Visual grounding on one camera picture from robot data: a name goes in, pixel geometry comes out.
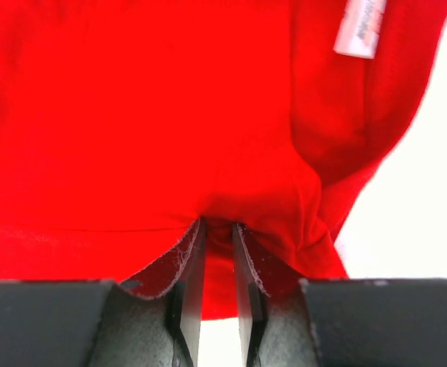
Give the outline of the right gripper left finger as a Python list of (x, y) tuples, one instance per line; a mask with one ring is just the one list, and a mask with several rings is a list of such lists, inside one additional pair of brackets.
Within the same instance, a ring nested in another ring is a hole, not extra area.
[(124, 282), (0, 281), (0, 366), (195, 366), (205, 226)]

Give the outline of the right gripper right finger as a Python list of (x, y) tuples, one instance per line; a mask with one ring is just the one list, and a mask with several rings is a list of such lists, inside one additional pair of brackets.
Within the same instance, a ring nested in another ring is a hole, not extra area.
[(447, 366), (447, 279), (313, 280), (233, 227), (246, 366)]

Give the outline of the red t shirt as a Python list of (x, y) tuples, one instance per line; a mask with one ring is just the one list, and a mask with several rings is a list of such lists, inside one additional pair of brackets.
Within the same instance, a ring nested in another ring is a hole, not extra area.
[(0, 279), (123, 281), (207, 222), (204, 318), (233, 317), (232, 225), (307, 278), (403, 137), (447, 1), (0, 1)]

